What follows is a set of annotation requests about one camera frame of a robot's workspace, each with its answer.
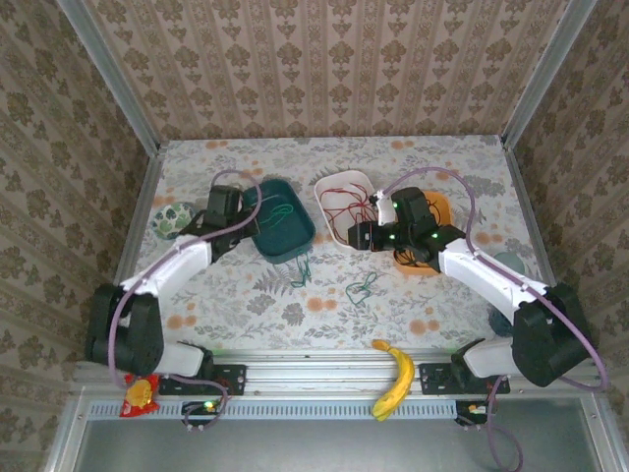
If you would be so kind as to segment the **orange plastic tray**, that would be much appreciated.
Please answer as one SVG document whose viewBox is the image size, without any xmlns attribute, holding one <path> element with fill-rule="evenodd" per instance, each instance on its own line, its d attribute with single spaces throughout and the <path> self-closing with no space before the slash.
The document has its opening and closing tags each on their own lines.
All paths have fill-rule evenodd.
<svg viewBox="0 0 629 472">
<path fill-rule="evenodd" d="M 429 211 L 439 225 L 452 223 L 452 212 L 448 199 L 434 191 L 424 191 Z M 394 264 L 404 276 L 433 276 L 437 271 L 425 263 L 420 263 L 411 251 L 395 252 Z"/>
</svg>

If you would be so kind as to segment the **white plastic tray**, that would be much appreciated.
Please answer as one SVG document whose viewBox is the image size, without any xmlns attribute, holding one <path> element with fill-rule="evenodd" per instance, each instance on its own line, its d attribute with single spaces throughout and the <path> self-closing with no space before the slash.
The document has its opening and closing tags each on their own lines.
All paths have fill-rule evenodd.
<svg viewBox="0 0 629 472">
<path fill-rule="evenodd" d="M 351 252 L 348 229 L 363 221 L 377 221 L 370 203 L 375 193 L 369 177 L 359 170 L 345 170 L 322 177 L 314 184 L 314 196 L 333 242 Z"/>
</svg>

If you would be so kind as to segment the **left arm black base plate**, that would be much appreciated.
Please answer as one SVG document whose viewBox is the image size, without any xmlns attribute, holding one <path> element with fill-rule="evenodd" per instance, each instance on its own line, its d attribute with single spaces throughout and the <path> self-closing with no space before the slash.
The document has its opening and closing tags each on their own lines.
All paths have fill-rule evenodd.
<svg viewBox="0 0 629 472">
<path fill-rule="evenodd" d="M 199 372 L 195 381 L 212 381 L 222 385 L 231 396 L 241 396 L 245 392 L 247 367 L 245 365 L 214 365 L 211 370 Z M 160 395 L 199 396 L 221 395 L 219 388 L 207 384 L 182 383 L 172 378 L 159 381 Z"/>
</svg>

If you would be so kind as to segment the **leaf pattern bowl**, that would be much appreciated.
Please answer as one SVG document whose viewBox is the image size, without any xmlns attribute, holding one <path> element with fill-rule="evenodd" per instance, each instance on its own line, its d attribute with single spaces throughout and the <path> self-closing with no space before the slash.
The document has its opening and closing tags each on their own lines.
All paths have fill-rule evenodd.
<svg viewBox="0 0 629 472">
<path fill-rule="evenodd" d="M 190 203 L 176 202 L 159 209 L 150 224 L 153 234 L 160 240 L 173 240 L 187 227 L 196 211 Z"/>
</svg>

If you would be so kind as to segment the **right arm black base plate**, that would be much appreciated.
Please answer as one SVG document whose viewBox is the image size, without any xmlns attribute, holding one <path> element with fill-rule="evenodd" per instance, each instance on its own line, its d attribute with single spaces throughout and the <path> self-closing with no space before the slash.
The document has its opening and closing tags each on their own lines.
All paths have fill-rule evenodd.
<svg viewBox="0 0 629 472">
<path fill-rule="evenodd" d="M 478 378 L 453 363 L 423 363 L 419 380 L 424 395 L 489 394 L 498 376 Z"/>
</svg>

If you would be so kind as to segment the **yellow banana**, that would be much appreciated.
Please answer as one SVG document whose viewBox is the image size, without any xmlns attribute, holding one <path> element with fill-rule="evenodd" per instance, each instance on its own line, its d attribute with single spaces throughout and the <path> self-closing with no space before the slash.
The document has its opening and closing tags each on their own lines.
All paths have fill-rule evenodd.
<svg viewBox="0 0 629 472">
<path fill-rule="evenodd" d="M 372 347 L 390 354 L 397 364 L 397 380 L 394 385 L 374 404 L 372 415 L 379 421 L 385 421 L 404 401 L 415 378 L 415 365 L 412 358 L 387 341 L 375 339 Z"/>
</svg>

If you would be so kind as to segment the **aluminium table side rail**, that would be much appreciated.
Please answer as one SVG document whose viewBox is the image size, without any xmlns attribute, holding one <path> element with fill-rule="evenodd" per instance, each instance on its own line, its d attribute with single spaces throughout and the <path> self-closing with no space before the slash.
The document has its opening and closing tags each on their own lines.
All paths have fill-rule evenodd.
<svg viewBox="0 0 629 472">
<path fill-rule="evenodd" d="M 515 156 L 508 150 L 505 158 L 518 201 L 525 205 L 530 239 L 525 244 L 509 236 L 503 251 L 517 254 L 526 265 L 525 275 L 512 272 L 507 276 L 507 280 L 515 284 L 517 301 L 512 316 L 512 357 L 527 379 L 532 380 L 536 375 L 556 379 L 587 359 L 589 354 L 551 308 L 567 311 L 566 319 L 574 316 L 572 324 L 576 327 L 585 325 L 583 310 L 576 290 L 556 280 Z"/>
<path fill-rule="evenodd" d="M 109 340 L 110 327 L 119 302 L 126 293 L 123 281 L 132 276 L 139 258 L 142 238 L 155 195 L 166 147 L 159 150 L 149 163 L 139 199 L 131 221 L 123 255 L 114 281 L 100 285 L 91 300 L 86 334 L 86 359 L 107 365 L 114 358 L 118 369 L 135 372 L 144 365 L 152 370 L 163 351 L 163 334 L 157 302 L 145 295 L 133 295 L 126 303 L 121 316 L 131 318 L 129 327 L 119 326 L 113 341 Z"/>
</svg>

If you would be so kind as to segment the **dark green plastic tray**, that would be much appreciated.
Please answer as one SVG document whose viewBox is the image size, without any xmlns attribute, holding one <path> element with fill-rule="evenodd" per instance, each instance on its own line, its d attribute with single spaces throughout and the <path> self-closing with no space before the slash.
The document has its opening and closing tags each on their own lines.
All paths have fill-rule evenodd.
<svg viewBox="0 0 629 472">
<path fill-rule="evenodd" d="M 291 185 L 283 179 L 259 184 L 261 207 L 256 219 L 260 233 L 253 237 L 259 254 L 280 265 L 307 252 L 315 237 L 315 225 Z"/>
</svg>

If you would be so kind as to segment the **light teal bowl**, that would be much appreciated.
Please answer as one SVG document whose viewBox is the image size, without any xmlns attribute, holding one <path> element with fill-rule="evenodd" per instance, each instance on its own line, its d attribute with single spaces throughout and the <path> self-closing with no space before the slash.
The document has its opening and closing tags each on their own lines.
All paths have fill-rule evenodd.
<svg viewBox="0 0 629 472">
<path fill-rule="evenodd" d="M 494 256 L 494 264 L 500 267 L 500 272 L 513 272 L 519 275 L 526 274 L 526 265 L 515 253 L 500 252 Z"/>
</svg>

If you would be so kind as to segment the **red snack packet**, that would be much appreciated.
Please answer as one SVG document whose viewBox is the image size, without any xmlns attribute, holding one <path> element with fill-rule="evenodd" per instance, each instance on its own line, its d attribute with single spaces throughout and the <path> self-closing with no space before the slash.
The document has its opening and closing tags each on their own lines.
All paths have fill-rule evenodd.
<svg viewBox="0 0 629 472">
<path fill-rule="evenodd" d="M 154 396 L 159 387 L 160 376 L 151 374 L 135 377 L 127 374 L 124 378 L 126 393 L 122 403 L 120 418 L 134 418 L 150 414 L 159 409 Z"/>
</svg>

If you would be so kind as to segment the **grey metal panel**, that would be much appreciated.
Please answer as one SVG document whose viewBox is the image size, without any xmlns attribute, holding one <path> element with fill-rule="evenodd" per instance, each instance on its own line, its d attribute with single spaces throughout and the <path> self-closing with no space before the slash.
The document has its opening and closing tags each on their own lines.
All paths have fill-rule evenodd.
<svg viewBox="0 0 629 472">
<path fill-rule="evenodd" d="M 629 472 L 609 405 L 501 398 L 493 427 L 452 420 L 120 418 L 117 398 L 70 402 L 45 472 Z"/>
</svg>

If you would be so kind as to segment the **aluminium mounting rail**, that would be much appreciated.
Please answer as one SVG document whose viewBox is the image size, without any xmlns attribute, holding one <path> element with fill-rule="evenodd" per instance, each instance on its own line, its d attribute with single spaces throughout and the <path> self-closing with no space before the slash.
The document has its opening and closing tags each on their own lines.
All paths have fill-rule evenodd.
<svg viewBox="0 0 629 472">
<path fill-rule="evenodd" d="M 405 350 L 416 366 L 449 363 L 444 350 Z M 373 349 L 359 350 L 226 350 L 214 354 L 217 365 L 247 366 L 244 399 L 302 399 L 322 396 L 330 399 L 375 399 L 394 381 L 396 365 L 392 356 Z M 599 380 L 594 361 L 584 361 L 566 375 L 583 384 Z M 547 387 L 533 385 L 522 376 L 510 375 L 511 393 L 516 398 L 554 398 L 585 395 L 586 392 L 562 381 Z M 97 392 L 115 392 L 106 367 L 81 361 L 74 373 L 75 384 L 94 387 Z"/>
</svg>

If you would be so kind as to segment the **dark teal round object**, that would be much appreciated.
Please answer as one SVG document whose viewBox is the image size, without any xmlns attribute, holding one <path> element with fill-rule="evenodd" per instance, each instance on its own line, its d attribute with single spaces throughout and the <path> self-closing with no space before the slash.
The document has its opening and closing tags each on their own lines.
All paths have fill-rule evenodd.
<svg viewBox="0 0 629 472">
<path fill-rule="evenodd" d="M 513 335 L 512 322 L 510 322 L 496 307 L 490 305 L 487 313 L 489 326 L 497 336 L 511 337 Z"/>
</svg>

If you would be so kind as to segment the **aluminium frame post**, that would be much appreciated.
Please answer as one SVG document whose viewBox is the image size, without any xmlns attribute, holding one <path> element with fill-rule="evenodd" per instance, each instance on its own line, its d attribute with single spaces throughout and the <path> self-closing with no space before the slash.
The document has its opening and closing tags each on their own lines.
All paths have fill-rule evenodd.
<svg viewBox="0 0 629 472">
<path fill-rule="evenodd" d="M 57 0 L 61 10 L 86 49 L 94 66 L 114 96 L 149 158 L 158 155 L 160 139 L 149 124 L 140 101 L 114 58 L 101 28 L 84 0 Z"/>
<path fill-rule="evenodd" d="M 501 135 L 504 148 L 513 149 L 520 140 L 598 2 L 599 0 L 569 0 L 504 128 Z"/>
</svg>

